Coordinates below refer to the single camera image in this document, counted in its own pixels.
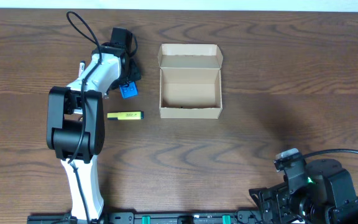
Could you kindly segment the green clamp left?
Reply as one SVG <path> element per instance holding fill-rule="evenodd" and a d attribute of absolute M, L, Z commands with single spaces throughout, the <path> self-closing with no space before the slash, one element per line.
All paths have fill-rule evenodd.
<path fill-rule="evenodd" d="M 150 216 L 143 216 L 142 217 L 142 224 L 151 224 L 151 217 Z"/>

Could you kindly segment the green clamp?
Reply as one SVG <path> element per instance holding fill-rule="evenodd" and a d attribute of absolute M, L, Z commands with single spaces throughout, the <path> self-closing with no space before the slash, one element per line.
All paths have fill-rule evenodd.
<path fill-rule="evenodd" d="M 143 216 L 142 217 L 142 224 L 151 224 L 151 217 L 150 216 Z"/>
<path fill-rule="evenodd" d="M 222 216 L 223 224 L 231 224 L 231 216 L 230 215 L 223 215 Z"/>

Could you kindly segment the blue capped whiteboard marker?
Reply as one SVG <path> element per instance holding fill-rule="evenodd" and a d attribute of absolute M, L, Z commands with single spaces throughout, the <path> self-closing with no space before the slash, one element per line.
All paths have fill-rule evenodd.
<path fill-rule="evenodd" d="M 86 62 L 84 60 L 82 60 L 79 64 L 79 71 L 78 71 L 78 76 L 81 77 L 82 73 L 84 72 L 86 67 Z"/>

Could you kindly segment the brown cardboard box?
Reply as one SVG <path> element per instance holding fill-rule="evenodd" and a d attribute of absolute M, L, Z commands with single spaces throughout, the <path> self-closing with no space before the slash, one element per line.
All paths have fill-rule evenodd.
<path fill-rule="evenodd" d="M 223 110 L 222 64 L 216 44 L 162 44 L 158 52 L 160 117 L 218 119 Z"/>

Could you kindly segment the green clamp right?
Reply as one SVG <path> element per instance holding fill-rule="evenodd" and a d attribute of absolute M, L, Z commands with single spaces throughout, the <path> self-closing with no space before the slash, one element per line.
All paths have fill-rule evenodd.
<path fill-rule="evenodd" d="M 222 216 L 223 224 L 231 224 L 231 216 L 230 215 L 223 215 Z"/>

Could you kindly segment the yellow highlighter pen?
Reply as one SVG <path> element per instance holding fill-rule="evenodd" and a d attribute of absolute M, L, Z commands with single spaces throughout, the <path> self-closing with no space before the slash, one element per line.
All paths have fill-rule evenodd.
<path fill-rule="evenodd" d="M 107 119 L 110 120 L 142 120 L 143 118 L 143 111 L 120 111 L 107 114 Z"/>

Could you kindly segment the black aluminium mounting rail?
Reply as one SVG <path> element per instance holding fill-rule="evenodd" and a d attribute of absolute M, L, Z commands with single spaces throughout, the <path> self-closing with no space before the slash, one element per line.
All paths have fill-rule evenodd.
<path fill-rule="evenodd" d="M 102 214 L 98 219 L 82 220 L 66 213 L 64 215 L 31 215 L 27 224 L 142 224 L 143 216 L 151 217 L 151 224 L 223 224 L 222 216 L 230 215 L 231 224 L 263 224 L 256 210 L 236 212 L 195 213 L 132 213 L 114 212 Z"/>

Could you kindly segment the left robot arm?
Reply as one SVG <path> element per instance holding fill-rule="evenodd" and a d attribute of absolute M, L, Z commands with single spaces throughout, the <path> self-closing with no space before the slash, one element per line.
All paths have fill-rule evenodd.
<path fill-rule="evenodd" d="M 72 208 L 78 223 L 98 222 L 104 200 L 98 183 L 98 155 L 105 138 L 103 98 L 110 90 L 139 79 L 135 51 L 103 44 L 81 64 L 78 78 L 48 94 L 47 146 L 67 174 Z"/>

